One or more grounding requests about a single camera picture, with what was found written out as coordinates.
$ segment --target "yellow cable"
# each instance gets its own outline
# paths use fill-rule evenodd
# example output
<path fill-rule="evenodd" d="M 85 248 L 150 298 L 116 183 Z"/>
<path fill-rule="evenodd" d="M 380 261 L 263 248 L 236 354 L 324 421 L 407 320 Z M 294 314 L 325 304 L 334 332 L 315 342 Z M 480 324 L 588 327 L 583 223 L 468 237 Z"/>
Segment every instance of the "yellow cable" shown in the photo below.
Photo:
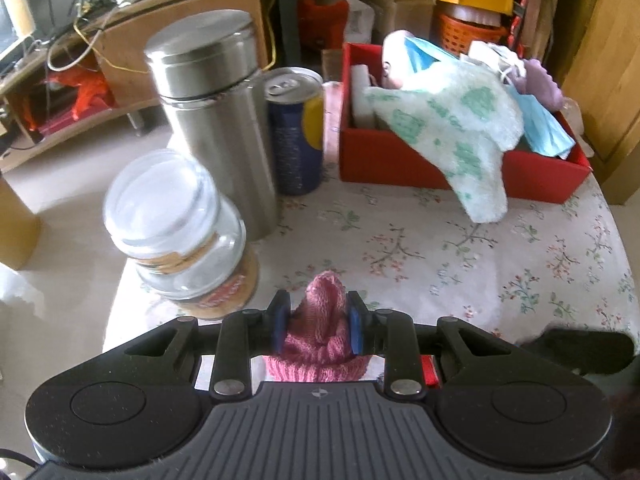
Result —
<path fill-rule="evenodd" d="M 86 44 L 89 44 L 89 40 L 86 38 L 86 36 L 82 33 L 82 31 L 78 27 L 78 19 L 77 18 L 74 20 L 74 30 L 78 34 L 78 36 L 80 36 L 82 38 L 82 40 Z M 98 51 L 97 48 L 94 47 L 93 51 L 94 51 L 96 56 L 101 57 L 104 60 L 104 62 L 107 65 L 109 65 L 110 67 L 112 67 L 112 68 L 116 68 L 118 70 L 124 70 L 125 72 L 133 72 L 134 74 L 148 74 L 149 73 L 149 70 L 135 70 L 133 68 L 127 68 L 126 66 L 119 66 L 119 65 L 113 64 L 109 59 L 107 59 L 107 57 L 104 56 L 104 54 L 100 53 L 100 51 Z"/>
<path fill-rule="evenodd" d="M 271 41 L 271 62 L 263 70 L 270 70 L 276 64 L 276 35 L 273 33 L 273 27 L 271 27 L 271 9 L 273 9 L 273 4 L 275 3 L 276 0 L 271 0 L 269 9 L 267 9 L 267 30 L 269 31 L 269 41 Z"/>

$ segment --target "gray ribbed panel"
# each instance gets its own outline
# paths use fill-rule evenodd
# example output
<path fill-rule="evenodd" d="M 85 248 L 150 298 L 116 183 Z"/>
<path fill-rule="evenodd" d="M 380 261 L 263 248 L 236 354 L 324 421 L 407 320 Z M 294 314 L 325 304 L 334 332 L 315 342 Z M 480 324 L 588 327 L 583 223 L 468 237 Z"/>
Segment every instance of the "gray ribbed panel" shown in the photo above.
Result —
<path fill-rule="evenodd" d="M 321 397 L 313 395 L 319 389 Z M 413 404 L 371 383 L 265 383 L 215 408 L 193 440 L 147 466 L 91 473 L 48 463 L 30 480 L 603 480 L 588 466 L 527 475 L 475 462 Z"/>

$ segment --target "orange basket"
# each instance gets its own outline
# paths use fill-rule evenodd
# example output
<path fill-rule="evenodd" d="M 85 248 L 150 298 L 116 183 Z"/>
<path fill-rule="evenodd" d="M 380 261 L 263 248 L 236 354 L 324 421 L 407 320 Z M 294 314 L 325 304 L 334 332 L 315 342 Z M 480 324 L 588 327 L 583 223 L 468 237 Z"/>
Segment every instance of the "orange basket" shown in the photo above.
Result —
<path fill-rule="evenodd" d="M 445 14 L 438 14 L 438 18 L 440 26 L 437 32 L 440 46 L 455 56 L 468 54 L 471 42 L 474 40 L 500 43 L 508 33 L 504 27 L 471 25 Z"/>

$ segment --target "tiled floor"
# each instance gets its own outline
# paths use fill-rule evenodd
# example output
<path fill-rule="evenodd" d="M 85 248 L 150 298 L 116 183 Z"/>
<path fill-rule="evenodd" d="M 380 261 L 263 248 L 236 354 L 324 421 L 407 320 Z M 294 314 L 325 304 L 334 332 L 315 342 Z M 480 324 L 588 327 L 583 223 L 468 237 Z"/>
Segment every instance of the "tiled floor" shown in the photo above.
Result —
<path fill-rule="evenodd" d="M 158 122 L 160 114 L 154 118 Z M 22 273 L 43 293 L 38 316 L 14 310 L 0 326 L 0 447 L 34 456 L 24 429 L 24 405 L 45 379 L 100 353 L 111 303 L 124 266 L 102 226 L 102 199 L 130 160 L 167 144 L 165 124 L 136 137 L 126 118 L 82 134 L 7 174 L 44 220 L 42 238 Z M 613 213 L 640 276 L 640 194 Z"/>

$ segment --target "soda can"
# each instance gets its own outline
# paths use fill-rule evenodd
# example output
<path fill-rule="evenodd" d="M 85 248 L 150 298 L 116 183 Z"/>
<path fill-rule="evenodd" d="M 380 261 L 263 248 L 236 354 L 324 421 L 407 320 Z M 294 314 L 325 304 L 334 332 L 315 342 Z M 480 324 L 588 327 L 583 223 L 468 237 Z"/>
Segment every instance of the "soda can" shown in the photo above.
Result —
<path fill-rule="evenodd" d="M 302 195 L 322 178 L 322 78 L 306 68 L 269 72 L 265 81 L 278 192 Z"/>

